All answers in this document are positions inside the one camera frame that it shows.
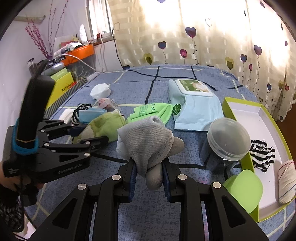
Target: human hand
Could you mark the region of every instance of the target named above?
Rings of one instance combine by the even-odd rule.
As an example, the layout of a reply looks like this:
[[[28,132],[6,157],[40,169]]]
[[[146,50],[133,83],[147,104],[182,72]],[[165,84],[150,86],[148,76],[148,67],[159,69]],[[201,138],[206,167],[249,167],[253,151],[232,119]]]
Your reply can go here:
[[[22,179],[23,185],[27,185],[31,183],[31,179],[24,175]],[[15,184],[20,185],[20,176],[15,176],[15,177],[5,177],[3,173],[3,168],[2,168],[2,163],[0,163],[0,184],[4,186],[5,188],[8,188],[13,191],[17,191]],[[38,183],[35,185],[38,189],[43,188],[44,184]]]

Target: blue bedsheet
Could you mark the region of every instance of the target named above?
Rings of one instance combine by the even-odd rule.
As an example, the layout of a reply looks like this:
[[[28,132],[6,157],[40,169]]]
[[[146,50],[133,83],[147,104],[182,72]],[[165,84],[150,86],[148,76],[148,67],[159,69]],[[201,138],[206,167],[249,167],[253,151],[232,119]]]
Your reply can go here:
[[[238,99],[257,102],[256,97],[245,87],[235,89],[239,82],[231,73],[220,69],[204,66],[192,66],[194,74],[198,80],[211,85],[217,91],[213,91],[223,102],[224,97],[234,97]],[[94,103],[90,96],[91,89],[99,83],[111,84],[111,95],[117,104],[144,104],[149,89],[153,83],[148,103],[164,102],[168,103],[168,80],[177,77],[195,78],[191,66],[186,65],[161,65],[158,77],[155,78],[158,66],[133,68],[146,75],[140,75],[132,71],[117,71],[104,73],[94,80],[86,83],[81,89],[74,93],[63,106],[52,116],[58,119],[67,107],[75,107],[80,103]],[[121,107],[122,114],[127,118],[133,107]],[[191,176],[196,181],[211,183],[213,181],[224,182],[223,174],[214,175],[205,170],[199,159],[199,151],[206,138],[206,132],[174,130],[174,120],[171,117],[166,127],[169,128],[175,137],[181,138],[185,143],[184,150],[172,157],[170,161],[178,164],[197,164],[201,168],[184,168],[182,173]],[[68,137],[54,140],[55,142],[67,142]],[[121,158],[116,153],[116,142],[110,143],[100,151],[101,154],[110,157]],[[104,179],[117,173],[121,164],[112,161],[92,158],[91,166],[87,169],[71,174],[59,180],[46,184],[39,192],[40,202],[37,205],[27,208],[27,212],[33,219],[36,226],[52,212],[57,205],[80,183],[94,185],[101,183]],[[232,169],[228,176],[237,174],[240,168]],[[282,210],[272,218],[259,223],[262,230],[269,236],[270,240],[276,240],[282,233],[283,226],[286,226],[295,212],[295,202]],[[144,178],[137,176],[136,189],[133,201],[130,204],[121,204],[118,211],[118,234],[119,240],[178,240],[179,236],[180,204],[168,203],[163,188],[157,191],[150,191],[146,187]],[[208,239],[206,216],[204,215],[206,240]]]

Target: wet wipes lid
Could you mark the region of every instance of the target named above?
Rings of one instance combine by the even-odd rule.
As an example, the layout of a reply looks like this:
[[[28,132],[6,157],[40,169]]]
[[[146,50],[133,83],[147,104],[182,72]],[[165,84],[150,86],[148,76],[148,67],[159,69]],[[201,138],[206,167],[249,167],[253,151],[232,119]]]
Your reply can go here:
[[[213,96],[212,91],[199,80],[177,79],[176,84],[185,95]]]

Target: blue rubber band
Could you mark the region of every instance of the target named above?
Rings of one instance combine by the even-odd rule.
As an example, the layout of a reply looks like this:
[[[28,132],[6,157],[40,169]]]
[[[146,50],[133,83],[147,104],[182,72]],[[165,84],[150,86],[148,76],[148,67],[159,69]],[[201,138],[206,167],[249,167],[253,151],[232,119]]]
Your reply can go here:
[[[38,146],[39,146],[39,142],[38,142],[38,137],[36,136],[36,139],[35,139],[35,145],[33,148],[23,148],[23,147],[20,147],[19,145],[17,145],[15,139],[16,139],[16,130],[17,130],[17,126],[18,126],[18,121],[19,119],[17,119],[16,123],[15,123],[15,126],[13,128],[13,133],[12,133],[12,149],[17,153],[17,154],[20,154],[22,156],[28,156],[28,155],[31,155],[31,154],[35,154],[38,150]]]

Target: curtain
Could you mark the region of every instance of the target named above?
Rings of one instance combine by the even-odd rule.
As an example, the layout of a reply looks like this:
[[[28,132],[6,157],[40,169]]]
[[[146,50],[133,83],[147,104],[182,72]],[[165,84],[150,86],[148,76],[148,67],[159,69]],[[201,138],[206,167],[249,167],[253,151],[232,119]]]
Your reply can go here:
[[[124,68],[205,65],[233,73],[284,120],[296,101],[296,43],[259,0],[108,0]]]
[[[89,0],[89,15],[93,37],[102,31],[109,32],[105,0]]]

